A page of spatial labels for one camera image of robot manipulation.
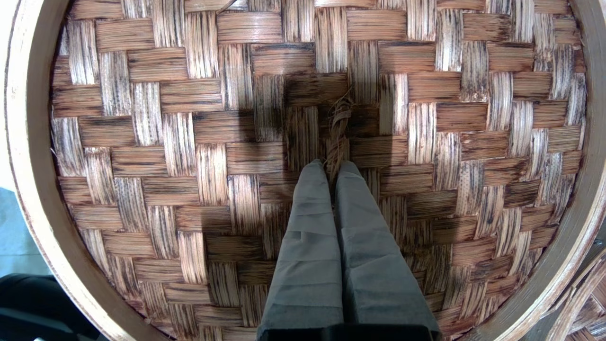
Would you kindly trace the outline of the right bamboo steamer stack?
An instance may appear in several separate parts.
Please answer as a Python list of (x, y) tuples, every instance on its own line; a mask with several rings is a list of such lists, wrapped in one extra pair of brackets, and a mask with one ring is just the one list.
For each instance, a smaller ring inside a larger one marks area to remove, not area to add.
[(606, 341), (606, 233), (599, 233), (562, 296), (520, 341)]

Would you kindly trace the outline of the woven bamboo steamer lid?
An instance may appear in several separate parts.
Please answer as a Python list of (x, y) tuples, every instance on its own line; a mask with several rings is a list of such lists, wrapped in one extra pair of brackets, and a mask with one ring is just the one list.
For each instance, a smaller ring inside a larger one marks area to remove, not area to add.
[(303, 166), (355, 162), (446, 341), (518, 341), (606, 215), (606, 0), (18, 0), (18, 199), (115, 341), (256, 336)]

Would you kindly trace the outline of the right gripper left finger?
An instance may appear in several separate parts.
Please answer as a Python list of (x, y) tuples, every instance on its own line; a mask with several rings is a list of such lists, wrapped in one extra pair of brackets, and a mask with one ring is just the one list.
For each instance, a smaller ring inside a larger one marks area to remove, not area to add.
[(324, 328), (344, 321), (340, 246), (322, 162), (300, 173), (260, 328)]

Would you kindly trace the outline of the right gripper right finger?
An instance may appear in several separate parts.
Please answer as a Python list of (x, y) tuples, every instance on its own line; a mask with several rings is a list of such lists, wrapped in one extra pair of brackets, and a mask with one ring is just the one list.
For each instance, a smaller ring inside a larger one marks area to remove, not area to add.
[(437, 328), (418, 281), (353, 162), (340, 165), (335, 195), (346, 321)]

